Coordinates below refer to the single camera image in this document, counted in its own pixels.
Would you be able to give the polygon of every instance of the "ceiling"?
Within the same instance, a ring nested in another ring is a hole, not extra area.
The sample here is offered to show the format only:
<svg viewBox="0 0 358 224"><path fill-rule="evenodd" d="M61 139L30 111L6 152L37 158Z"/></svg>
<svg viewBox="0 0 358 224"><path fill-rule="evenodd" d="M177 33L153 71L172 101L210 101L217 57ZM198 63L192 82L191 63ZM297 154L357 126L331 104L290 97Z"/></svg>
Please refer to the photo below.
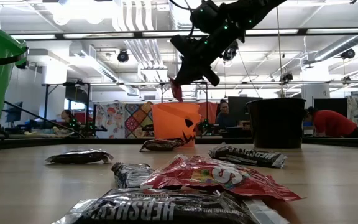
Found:
<svg viewBox="0 0 358 224"><path fill-rule="evenodd" d="M200 0L190 0L192 4L197 5ZM184 0L176 0L178 4L185 6ZM214 1L218 4L232 1ZM78 32L112 32L115 31L112 26L112 19L109 15L112 13L104 5L100 7L89 8L89 11L97 11L104 19L99 24L90 24L86 19L81 19L81 15L76 15L67 24L63 26L56 25L53 21L53 14L48 11L49 7L42 4L42 1L0 1L0 24L1 29L10 34L25 33L78 33ZM173 28L173 18L169 10L168 0L152 1L152 24L156 30L170 30ZM280 28L301 28L301 27L358 27L358 1L350 5L349 1L340 0L288 0L278 7L278 21ZM255 28L258 29L276 29L278 26L277 12L272 10L265 19ZM245 43L239 42L239 51L232 61L230 67L225 67L221 59L212 63L213 70L220 76L221 81L238 82L248 81L270 81L275 78L279 80L280 72L277 72L281 65L295 60L297 65L289 68L294 74L295 80L301 80L302 71L300 60L296 56L304 52L319 51L333 42L340 39L341 36L307 36L307 37L247 37ZM129 54L129 61L119 63L117 53L119 49L125 49L124 40L81 40L76 41L87 49L92 45L97 53L98 60L104 62L107 69L115 72L122 82L139 82L138 61ZM69 43L59 43L59 41L47 42L29 42L30 48L45 48L59 55L59 48ZM157 45L161 54L162 61L168 69L168 75L175 76L176 66L180 59L168 39L157 39ZM340 80L344 74L358 71L358 45L353 47L356 57L352 60L339 58L328 59L325 63L329 65L328 80ZM82 78L93 82L101 82L102 75L95 69L78 60L72 52L70 57L60 55L76 69L68 71L69 78ZM275 93L279 86L267 88ZM331 88L340 88L343 85L332 86ZM249 94L254 94L252 85L220 85L217 88L227 89L250 89ZM300 86L292 88L288 92L290 95L299 91ZM99 88L100 91L120 91L117 87Z"/></svg>

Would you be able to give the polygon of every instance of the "bucket handle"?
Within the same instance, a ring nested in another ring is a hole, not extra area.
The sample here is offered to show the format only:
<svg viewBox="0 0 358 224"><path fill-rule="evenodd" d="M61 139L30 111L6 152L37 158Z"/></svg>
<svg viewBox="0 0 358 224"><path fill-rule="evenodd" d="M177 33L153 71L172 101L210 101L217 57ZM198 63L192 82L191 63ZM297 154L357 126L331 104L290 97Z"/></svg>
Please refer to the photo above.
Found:
<svg viewBox="0 0 358 224"><path fill-rule="evenodd" d="M0 58L0 65L8 65L10 63L15 63L20 60L23 60L27 57L28 52L29 52L29 48L25 47L24 52L19 55L15 55L15 56L8 57L8 58Z"/></svg>

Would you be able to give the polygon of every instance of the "orange pumpkin bucket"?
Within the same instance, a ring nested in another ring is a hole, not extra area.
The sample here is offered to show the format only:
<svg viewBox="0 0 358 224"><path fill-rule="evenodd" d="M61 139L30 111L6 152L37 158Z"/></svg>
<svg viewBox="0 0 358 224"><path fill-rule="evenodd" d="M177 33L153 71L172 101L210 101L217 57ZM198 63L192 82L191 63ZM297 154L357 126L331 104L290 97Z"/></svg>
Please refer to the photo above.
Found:
<svg viewBox="0 0 358 224"><path fill-rule="evenodd" d="M156 139L182 139L183 147L194 147L199 105L194 103L160 103L152 105Z"/></svg>

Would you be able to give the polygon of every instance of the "desk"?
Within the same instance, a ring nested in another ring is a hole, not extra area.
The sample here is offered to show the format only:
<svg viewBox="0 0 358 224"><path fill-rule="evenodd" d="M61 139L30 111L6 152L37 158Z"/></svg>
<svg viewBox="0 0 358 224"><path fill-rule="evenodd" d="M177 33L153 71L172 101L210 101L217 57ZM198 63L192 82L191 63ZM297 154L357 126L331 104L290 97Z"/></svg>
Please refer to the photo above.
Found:
<svg viewBox="0 0 358 224"><path fill-rule="evenodd" d="M146 153L139 153L139 145L118 144L1 150L0 224L54 222L80 199L100 197L113 186L112 164L46 166L48 156L102 148L114 156L113 162L145 162L156 169L178 153L208 156L214 146ZM304 144L303 149L278 151L288 156L283 170L253 168L307 197L291 203L302 223L358 223L358 148Z"/></svg>

